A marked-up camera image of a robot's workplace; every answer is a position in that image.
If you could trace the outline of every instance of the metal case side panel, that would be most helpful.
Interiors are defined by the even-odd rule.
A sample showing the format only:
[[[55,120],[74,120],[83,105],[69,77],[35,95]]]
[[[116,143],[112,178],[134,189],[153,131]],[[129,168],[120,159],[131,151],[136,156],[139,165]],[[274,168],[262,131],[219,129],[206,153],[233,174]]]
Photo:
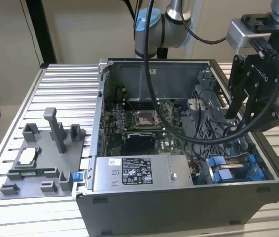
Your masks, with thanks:
[[[276,184],[88,195],[76,201],[91,236],[174,232],[246,223]]]

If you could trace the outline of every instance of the black cable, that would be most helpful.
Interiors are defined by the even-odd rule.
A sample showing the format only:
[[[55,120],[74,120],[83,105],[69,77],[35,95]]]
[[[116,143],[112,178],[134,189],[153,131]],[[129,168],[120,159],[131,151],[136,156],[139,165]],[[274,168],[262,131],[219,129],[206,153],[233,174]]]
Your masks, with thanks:
[[[130,3],[130,0],[121,0],[125,3],[125,5],[127,6],[129,12],[130,12],[130,15],[132,17],[132,19],[134,20],[135,19],[135,15],[134,15],[134,12],[133,12],[133,8],[132,8],[132,5]]]
[[[181,16],[181,20],[183,22],[183,25],[184,27],[186,28],[186,30],[190,33],[190,35],[192,35],[194,38],[196,38],[198,41],[202,42],[202,43],[205,43],[205,44],[209,44],[209,45],[214,45],[214,44],[219,44],[219,43],[222,43],[226,40],[226,37],[223,37],[219,40],[216,40],[216,41],[209,41],[209,40],[206,40],[206,39],[203,39],[199,36],[197,36],[191,29],[190,27],[187,25],[187,23],[185,22],[184,20],[184,17],[183,17],[183,13],[182,13],[182,0],[180,0],[180,16]]]
[[[134,14],[135,14],[135,17],[134,17],[134,21],[133,21],[133,31],[135,30],[135,23],[138,19],[138,16],[139,16],[139,13],[138,13],[138,6],[139,6],[139,0],[136,0],[136,3],[135,3],[135,10],[134,10]]]
[[[266,106],[263,108],[263,110],[245,128],[243,128],[240,131],[235,132],[234,134],[227,136],[227,137],[210,139],[210,140],[202,140],[202,139],[196,139],[193,137],[188,137],[188,136],[182,135],[182,134],[178,133],[176,130],[174,130],[171,126],[168,126],[167,121],[165,120],[163,114],[159,110],[159,106],[157,104],[156,95],[155,95],[155,91],[154,91],[154,88],[152,85],[150,72],[149,72],[149,53],[148,53],[149,23],[150,23],[153,6],[154,6],[154,0],[150,0],[149,5],[148,5],[148,12],[146,15],[145,30],[144,30],[144,69],[145,69],[147,86],[148,86],[149,93],[151,96],[152,104],[154,105],[156,113],[157,113],[160,121],[163,123],[164,127],[176,138],[179,138],[179,139],[182,139],[182,140],[185,140],[188,142],[193,142],[196,144],[202,144],[202,145],[216,145],[216,144],[221,144],[221,143],[227,143],[229,141],[233,141],[234,139],[242,137],[246,133],[250,132],[253,128],[255,128],[256,125],[261,121],[261,119],[263,119],[264,116],[270,112],[271,107],[274,105],[274,103],[276,102],[278,95],[279,95],[279,58],[278,57],[272,57],[270,59],[270,62],[274,65],[274,67],[276,68],[276,72],[277,72],[278,80],[276,83],[275,91],[272,94],[270,100],[267,102]]]
[[[30,26],[29,26],[29,24],[28,24],[28,20],[27,20],[27,17],[26,17],[26,14],[25,14],[25,10],[24,10],[24,8],[23,8],[23,5],[22,5],[21,0],[19,0],[19,2],[20,2],[20,5],[21,5],[22,12],[23,12],[23,15],[24,15],[24,17],[25,17],[25,20],[26,20],[26,23],[27,23],[27,26],[28,26],[30,35],[31,35],[32,45],[33,45],[33,48],[35,49],[36,58],[37,58],[37,60],[38,60],[38,62],[39,62],[39,67],[40,67],[40,66],[41,66],[41,62],[40,62],[39,56],[38,56],[37,51],[36,51],[36,48],[35,48],[35,40],[33,39],[33,34],[32,34],[32,32],[31,32]]]

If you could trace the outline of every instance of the black pole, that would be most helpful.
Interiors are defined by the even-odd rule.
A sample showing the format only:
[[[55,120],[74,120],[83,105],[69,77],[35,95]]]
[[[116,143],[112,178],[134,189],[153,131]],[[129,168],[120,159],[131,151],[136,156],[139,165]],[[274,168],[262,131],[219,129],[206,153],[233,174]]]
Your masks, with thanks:
[[[57,63],[42,0],[26,0],[44,63]]]

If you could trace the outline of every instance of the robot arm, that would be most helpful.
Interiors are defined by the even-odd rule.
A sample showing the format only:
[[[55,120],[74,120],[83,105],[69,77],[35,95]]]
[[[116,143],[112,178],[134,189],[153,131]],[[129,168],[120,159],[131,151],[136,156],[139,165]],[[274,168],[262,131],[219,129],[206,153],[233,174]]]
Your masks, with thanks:
[[[271,3],[271,13],[244,15],[231,22],[227,41],[235,50],[229,89],[232,102],[226,118],[234,118],[248,98],[244,124],[250,123],[270,100],[277,83],[276,70],[257,46],[260,42],[275,50],[279,58],[279,0]],[[254,131],[265,131],[279,125],[279,97]]]

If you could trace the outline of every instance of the sticker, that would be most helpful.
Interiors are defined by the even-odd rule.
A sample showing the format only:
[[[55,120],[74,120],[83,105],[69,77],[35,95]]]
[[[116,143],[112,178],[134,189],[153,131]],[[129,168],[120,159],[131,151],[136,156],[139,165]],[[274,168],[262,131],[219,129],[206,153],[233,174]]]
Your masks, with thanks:
[[[124,185],[152,184],[150,158],[122,159],[122,183]]]
[[[121,166],[121,159],[109,159],[109,166]]]

